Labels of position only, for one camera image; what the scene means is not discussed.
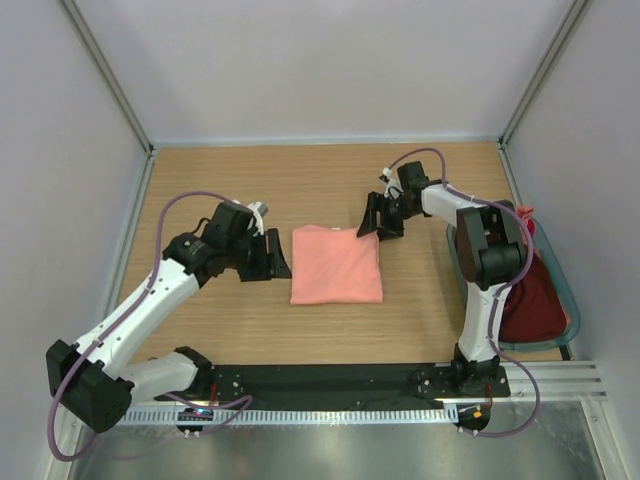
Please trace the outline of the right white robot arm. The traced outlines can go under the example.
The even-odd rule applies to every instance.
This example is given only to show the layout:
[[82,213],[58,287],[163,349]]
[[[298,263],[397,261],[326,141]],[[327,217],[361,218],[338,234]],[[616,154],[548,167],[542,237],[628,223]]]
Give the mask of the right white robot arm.
[[467,301],[446,378],[461,395],[481,395],[498,379],[497,340],[508,294],[532,263],[522,240],[526,229],[507,203],[465,194],[443,178],[431,180],[418,161],[386,168],[380,180],[385,190],[368,194],[359,237],[401,238],[404,222],[418,215],[438,217],[456,229],[456,258]]

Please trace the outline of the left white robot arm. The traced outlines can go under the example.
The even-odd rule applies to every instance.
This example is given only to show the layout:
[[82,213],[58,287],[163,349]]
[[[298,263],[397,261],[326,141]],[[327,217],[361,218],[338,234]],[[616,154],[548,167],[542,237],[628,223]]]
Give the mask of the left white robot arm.
[[115,426],[127,410],[167,393],[204,398],[211,362],[190,347],[131,364],[140,345],[183,302],[226,270],[243,282],[289,279],[275,228],[267,229],[263,202],[219,203],[195,231],[158,245],[149,276],[108,317],[74,343],[46,352],[51,395],[95,433]]

